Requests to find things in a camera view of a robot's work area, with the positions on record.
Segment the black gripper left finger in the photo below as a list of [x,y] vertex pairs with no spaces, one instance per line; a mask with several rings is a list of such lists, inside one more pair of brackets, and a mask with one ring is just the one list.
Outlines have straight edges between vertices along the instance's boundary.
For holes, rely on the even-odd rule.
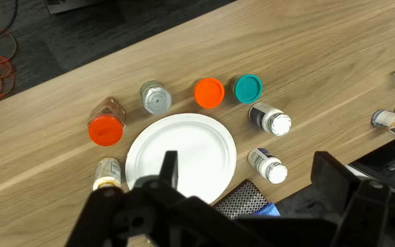
[[167,183],[171,188],[178,184],[178,153],[165,151],[160,168],[160,179]]

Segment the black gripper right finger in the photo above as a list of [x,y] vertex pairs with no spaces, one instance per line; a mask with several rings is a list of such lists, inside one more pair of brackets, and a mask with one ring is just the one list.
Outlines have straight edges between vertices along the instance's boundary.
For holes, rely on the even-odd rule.
[[319,217],[337,221],[359,187],[359,179],[326,151],[313,154],[309,179],[318,195]]

